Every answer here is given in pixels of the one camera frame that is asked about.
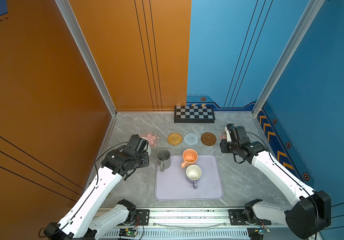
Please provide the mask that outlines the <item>pink flower coaster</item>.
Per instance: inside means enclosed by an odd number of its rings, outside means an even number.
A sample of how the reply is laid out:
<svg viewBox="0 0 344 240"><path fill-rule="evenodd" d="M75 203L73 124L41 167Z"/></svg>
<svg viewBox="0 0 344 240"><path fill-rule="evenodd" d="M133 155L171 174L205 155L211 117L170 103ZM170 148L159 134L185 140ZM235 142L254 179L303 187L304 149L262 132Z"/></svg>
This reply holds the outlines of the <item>pink flower coaster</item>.
<svg viewBox="0 0 344 240"><path fill-rule="evenodd" d="M220 134L219 134L219 139L221 140L227 140L227 133L225 130L223 130Z"/></svg>
<svg viewBox="0 0 344 240"><path fill-rule="evenodd" d="M152 131L148 131L145 134L141 135L141 138L146 139L149 142L151 148L155 148L158 145L160 136Z"/></svg>

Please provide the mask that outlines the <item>white mug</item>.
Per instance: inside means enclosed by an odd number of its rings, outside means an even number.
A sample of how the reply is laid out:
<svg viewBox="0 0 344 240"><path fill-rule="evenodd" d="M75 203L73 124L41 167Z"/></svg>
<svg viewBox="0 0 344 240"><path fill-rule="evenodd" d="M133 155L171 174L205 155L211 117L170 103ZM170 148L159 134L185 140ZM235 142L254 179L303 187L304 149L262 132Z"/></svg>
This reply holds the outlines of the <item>white mug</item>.
<svg viewBox="0 0 344 240"><path fill-rule="evenodd" d="M151 155L151 146L148 144L147 145L147 153L148 153L148 155L150 156Z"/></svg>

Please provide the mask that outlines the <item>brown wooden round coaster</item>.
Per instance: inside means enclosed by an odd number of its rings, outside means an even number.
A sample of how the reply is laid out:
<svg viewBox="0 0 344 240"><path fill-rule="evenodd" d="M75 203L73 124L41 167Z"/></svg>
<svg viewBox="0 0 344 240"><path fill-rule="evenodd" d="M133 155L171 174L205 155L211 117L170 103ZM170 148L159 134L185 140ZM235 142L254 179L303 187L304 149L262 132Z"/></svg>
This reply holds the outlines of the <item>brown wooden round coaster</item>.
<svg viewBox="0 0 344 240"><path fill-rule="evenodd" d="M217 141L217 137L209 132L203 133L201 135L201 142L206 146L213 146Z"/></svg>

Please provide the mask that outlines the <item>grey woven round coaster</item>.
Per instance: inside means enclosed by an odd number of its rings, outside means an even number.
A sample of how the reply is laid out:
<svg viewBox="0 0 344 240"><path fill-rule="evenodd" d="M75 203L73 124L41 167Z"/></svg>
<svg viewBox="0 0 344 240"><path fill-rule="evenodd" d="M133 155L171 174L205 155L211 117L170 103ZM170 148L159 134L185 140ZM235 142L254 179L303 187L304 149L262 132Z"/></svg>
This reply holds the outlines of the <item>grey woven round coaster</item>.
<svg viewBox="0 0 344 240"><path fill-rule="evenodd" d="M184 136L184 143L188 146L194 146L199 142L199 137L196 134L186 134Z"/></svg>

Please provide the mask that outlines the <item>lavender mug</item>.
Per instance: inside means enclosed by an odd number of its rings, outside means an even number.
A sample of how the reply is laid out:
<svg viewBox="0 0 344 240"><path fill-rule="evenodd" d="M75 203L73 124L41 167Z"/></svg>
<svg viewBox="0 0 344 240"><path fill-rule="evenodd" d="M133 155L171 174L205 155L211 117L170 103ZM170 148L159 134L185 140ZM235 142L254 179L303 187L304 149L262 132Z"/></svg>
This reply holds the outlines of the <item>lavender mug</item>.
<svg viewBox="0 0 344 240"><path fill-rule="evenodd" d="M202 177L202 169L197 165L190 165L186 168L187 181L196 190L198 188L198 182Z"/></svg>

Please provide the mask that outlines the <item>yellow rattan round coaster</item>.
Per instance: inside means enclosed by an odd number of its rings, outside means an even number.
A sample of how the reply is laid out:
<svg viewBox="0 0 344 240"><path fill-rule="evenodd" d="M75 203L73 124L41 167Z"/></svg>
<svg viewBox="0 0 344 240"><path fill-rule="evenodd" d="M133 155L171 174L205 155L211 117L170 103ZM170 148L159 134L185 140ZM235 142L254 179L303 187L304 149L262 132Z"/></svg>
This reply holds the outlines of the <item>yellow rattan round coaster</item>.
<svg viewBox="0 0 344 240"><path fill-rule="evenodd" d="M167 141L170 145L177 146L183 141L183 136L179 133L171 133L168 135Z"/></svg>

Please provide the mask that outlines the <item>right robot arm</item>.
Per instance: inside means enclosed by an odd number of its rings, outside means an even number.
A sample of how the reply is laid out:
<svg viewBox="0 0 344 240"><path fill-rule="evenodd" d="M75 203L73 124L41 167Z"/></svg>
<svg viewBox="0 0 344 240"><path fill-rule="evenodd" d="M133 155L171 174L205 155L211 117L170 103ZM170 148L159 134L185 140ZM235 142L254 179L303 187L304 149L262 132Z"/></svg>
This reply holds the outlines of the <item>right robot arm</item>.
<svg viewBox="0 0 344 240"><path fill-rule="evenodd" d="M331 197L324 191L315 191L303 183L270 153L261 142L251 142L242 126L228 124L227 138L220 143L222 153L242 158L265 174L284 194L291 208L264 204L255 199L245 204L243 217L248 225L260 225L264 220L288 227L298 238L316 238L319 231L332 222Z"/></svg>

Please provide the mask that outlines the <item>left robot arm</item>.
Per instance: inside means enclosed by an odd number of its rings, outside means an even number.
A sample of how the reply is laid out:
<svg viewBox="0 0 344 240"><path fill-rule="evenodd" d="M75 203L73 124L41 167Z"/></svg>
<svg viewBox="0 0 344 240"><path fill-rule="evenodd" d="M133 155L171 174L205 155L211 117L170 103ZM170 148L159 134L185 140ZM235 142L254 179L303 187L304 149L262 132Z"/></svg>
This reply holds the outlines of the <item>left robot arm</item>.
<svg viewBox="0 0 344 240"><path fill-rule="evenodd" d="M95 214L108 194L137 169L150 165L149 142L139 135L108 149L97 166L97 174L72 209L57 223L49 223L39 231L40 238L49 240L98 240L113 227L136 221L136 206L121 200L102 216Z"/></svg>

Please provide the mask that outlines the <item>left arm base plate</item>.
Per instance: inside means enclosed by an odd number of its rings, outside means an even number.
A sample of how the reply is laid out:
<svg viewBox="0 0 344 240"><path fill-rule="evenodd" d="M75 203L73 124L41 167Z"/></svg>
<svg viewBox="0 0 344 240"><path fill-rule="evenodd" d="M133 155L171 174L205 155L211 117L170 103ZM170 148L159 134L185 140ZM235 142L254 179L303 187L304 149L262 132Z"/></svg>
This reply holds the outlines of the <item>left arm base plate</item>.
<svg viewBox="0 0 344 240"><path fill-rule="evenodd" d="M130 215L130 225L135 226L137 224L148 226L149 220L150 220L150 210L149 209L136 209L133 213Z"/></svg>

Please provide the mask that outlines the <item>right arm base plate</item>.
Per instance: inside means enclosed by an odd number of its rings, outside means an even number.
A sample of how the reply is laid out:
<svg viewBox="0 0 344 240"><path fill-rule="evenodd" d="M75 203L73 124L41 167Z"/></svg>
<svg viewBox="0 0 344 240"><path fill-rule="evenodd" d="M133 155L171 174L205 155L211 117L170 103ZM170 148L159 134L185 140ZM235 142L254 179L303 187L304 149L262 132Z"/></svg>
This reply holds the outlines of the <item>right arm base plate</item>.
<svg viewBox="0 0 344 240"><path fill-rule="evenodd" d="M270 226L272 224L269 220L259 219L252 211L247 209L230 209L228 213L232 226Z"/></svg>

